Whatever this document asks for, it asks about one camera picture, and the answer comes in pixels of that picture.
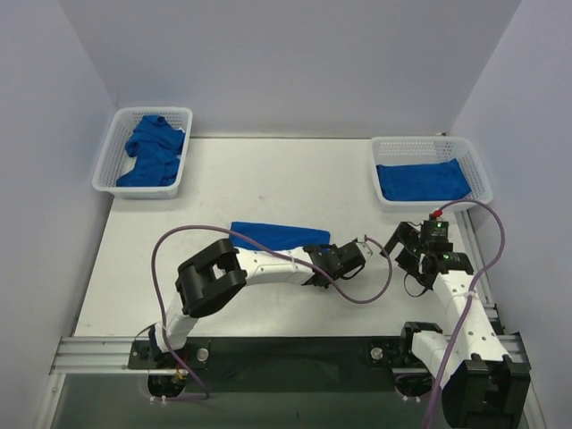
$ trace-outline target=laundry basket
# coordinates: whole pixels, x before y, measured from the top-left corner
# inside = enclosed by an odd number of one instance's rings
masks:
[[[377,137],[371,141],[371,174],[375,191],[384,212],[430,212],[446,201],[390,201],[383,196],[376,166],[438,164],[457,159],[471,187],[466,198],[483,203],[492,201],[491,183],[472,143],[460,137]],[[467,210],[471,203],[450,207],[453,211]]]
[[[183,129],[185,139],[182,145],[181,162],[175,182],[169,186],[157,187],[118,187],[117,179],[129,172],[135,165],[135,158],[130,158],[125,151],[125,143],[133,134],[133,130],[146,114],[160,114],[174,129]],[[94,189],[110,192],[119,198],[160,199],[174,198],[181,184],[185,157],[189,147],[190,125],[193,113],[183,107],[128,107],[119,110],[107,132],[101,155],[97,160],[96,172],[93,176]]]

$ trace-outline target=white table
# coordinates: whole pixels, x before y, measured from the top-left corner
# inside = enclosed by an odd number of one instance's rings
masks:
[[[75,335],[133,336],[159,320],[149,262],[157,239],[173,227],[278,223],[328,230],[331,243],[338,245],[365,233],[384,244],[399,221],[425,218],[381,211],[368,150],[369,141],[362,139],[191,140],[176,199],[115,199]],[[455,216],[445,217],[451,222],[455,249],[464,251]],[[177,266],[221,237],[185,231],[163,244],[157,270],[167,305],[175,294]],[[395,335],[406,321],[431,321],[445,328],[437,298],[432,293],[409,297],[403,290],[403,272],[394,268],[385,295],[364,306],[349,303],[333,288],[245,288],[222,311],[202,319],[193,335]],[[369,298],[383,286],[387,273],[384,258],[370,259],[366,269],[342,287],[353,297]],[[420,291],[412,279],[408,287]]]

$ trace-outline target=crumpled blue cloth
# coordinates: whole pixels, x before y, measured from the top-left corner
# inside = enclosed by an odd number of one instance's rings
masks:
[[[330,233],[298,226],[272,225],[270,223],[233,222],[231,231],[246,235],[271,250],[287,250],[307,245],[329,244]],[[247,250],[258,250],[243,239],[231,235],[232,245]]]
[[[148,114],[125,143],[130,157],[136,156],[133,170],[117,179],[116,185],[169,186],[179,171],[179,158],[185,133],[175,130],[163,116]]]
[[[382,193],[390,201],[461,199],[471,187],[456,159],[440,164],[377,165]]]

